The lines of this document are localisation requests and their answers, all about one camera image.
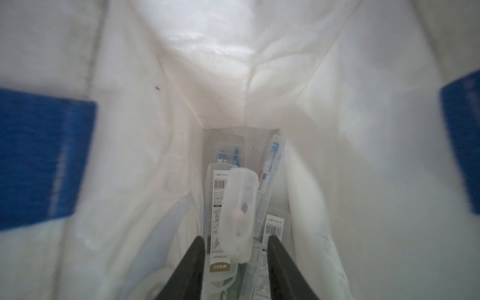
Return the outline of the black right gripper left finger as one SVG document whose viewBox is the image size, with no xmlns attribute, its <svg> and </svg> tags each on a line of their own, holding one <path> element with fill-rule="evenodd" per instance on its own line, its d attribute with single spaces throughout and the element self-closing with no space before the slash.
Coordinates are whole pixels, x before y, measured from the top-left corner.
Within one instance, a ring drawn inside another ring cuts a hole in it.
<svg viewBox="0 0 480 300">
<path fill-rule="evenodd" d="M 197 236 L 155 300 L 200 300 L 205 267 L 205 240 Z"/>
</svg>

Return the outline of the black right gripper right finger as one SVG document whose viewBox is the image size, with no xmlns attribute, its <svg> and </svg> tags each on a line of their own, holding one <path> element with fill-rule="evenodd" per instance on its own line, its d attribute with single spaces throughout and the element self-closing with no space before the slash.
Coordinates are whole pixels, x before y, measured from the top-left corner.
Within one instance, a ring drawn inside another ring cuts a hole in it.
<svg viewBox="0 0 480 300">
<path fill-rule="evenodd" d="M 268 239 L 267 264 L 272 300 L 319 300 L 275 235 Z"/>
</svg>

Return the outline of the compass set red label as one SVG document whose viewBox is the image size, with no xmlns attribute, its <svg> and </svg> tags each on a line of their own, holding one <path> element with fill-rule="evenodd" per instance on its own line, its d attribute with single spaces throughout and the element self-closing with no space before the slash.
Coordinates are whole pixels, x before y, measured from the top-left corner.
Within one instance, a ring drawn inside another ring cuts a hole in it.
<svg viewBox="0 0 480 300">
<path fill-rule="evenodd" d="M 238 144 L 232 144 L 228 142 L 220 142 L 216 146 L 215 163 L 224 163 L 243 167 L 243 147 Z"/>
<path fill-rule="evenodd" d="M 285 150 L 286 140 L 275 134 L 268 142 L 264 152 L 262 168 L 259 174 L 256 217 L 253 235 L 258 238 L 265 221 L 280 161 Z"/>
</svg>

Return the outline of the white canvas bag blue handles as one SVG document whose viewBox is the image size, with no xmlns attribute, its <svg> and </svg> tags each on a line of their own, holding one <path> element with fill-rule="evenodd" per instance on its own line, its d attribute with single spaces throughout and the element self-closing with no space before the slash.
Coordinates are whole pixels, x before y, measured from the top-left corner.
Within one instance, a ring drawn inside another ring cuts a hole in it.
<svg viewBox="0 0 480 300">
<path fill-rule="evenodd" d="M 8 139 L 1 100 L 4 300 L 154 298 L 206 228 L 206 167 L 222 138 L 259 171 L 287 148 L 293 258 L 322 300 L 477 300 L 473 214 L 440 102 L 480 65 L 439 58 L 411 1 L 2 1 L 1 87 L 96 106 L 80 190 L 78 150 L 26 113 Z"/>
</svg>

